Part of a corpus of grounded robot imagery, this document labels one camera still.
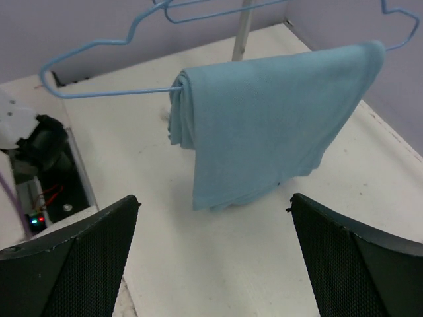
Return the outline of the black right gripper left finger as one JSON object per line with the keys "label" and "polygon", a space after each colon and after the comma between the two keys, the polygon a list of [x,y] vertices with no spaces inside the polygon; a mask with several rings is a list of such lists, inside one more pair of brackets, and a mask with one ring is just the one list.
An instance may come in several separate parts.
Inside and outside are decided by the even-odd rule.
{"label": "black right gripper left finger", "polygon": [[111,316],[137,222],[128,195],[1,251],[2,316]]}

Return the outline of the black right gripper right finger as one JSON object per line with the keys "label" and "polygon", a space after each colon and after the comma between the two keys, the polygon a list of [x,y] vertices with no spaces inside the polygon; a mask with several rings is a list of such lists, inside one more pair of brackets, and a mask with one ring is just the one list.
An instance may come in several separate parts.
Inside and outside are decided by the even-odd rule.
{"label": "black right gripper right finger", "polygon": [[289,212],[321,316],[421,316],[422,244],[296,193]]}

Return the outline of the light blue trousers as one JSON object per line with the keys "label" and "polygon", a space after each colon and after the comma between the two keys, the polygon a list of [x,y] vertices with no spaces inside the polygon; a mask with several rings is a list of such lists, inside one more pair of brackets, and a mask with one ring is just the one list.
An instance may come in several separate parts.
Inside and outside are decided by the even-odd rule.
{"label": "light blue trousers", "polygon": [[168,132],[195,152],[194,210],[250,203],[308,176],[384,61],[384,45],[370,41],[183,69]]}

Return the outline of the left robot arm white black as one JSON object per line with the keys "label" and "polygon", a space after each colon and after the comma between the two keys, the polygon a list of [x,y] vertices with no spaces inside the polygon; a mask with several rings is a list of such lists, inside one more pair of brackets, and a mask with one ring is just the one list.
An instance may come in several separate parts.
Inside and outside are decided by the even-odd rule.
{"label": "left robot arm white black", "polygon": [[1,150],[11,159],[16,176],[33,178],[70,167],[63,124],[25,106],[1,91]]}

